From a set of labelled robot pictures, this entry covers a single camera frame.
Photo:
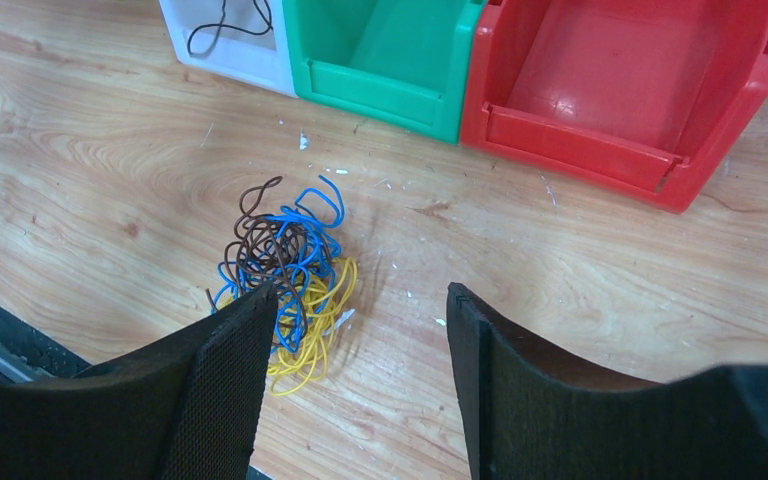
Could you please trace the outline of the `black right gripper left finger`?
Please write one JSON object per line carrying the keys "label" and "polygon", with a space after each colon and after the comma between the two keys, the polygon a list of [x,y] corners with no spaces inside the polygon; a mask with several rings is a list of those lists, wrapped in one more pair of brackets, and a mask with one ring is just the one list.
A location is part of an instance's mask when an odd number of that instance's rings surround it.
{"label": "black right gripper left finger", "polygon": [[71,378],[0,380],[0,479],[258,479],[250,459],[277,294]]}

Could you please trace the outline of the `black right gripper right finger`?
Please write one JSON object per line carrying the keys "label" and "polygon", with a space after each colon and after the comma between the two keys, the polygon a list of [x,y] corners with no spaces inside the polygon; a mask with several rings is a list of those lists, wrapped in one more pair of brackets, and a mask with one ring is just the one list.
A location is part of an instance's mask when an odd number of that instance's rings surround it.
{"label": "black right gripper right finger", "polygon": [[475,479],[768,479],[768,365],[648,381],[571,353],[460,283],[446,321]]}

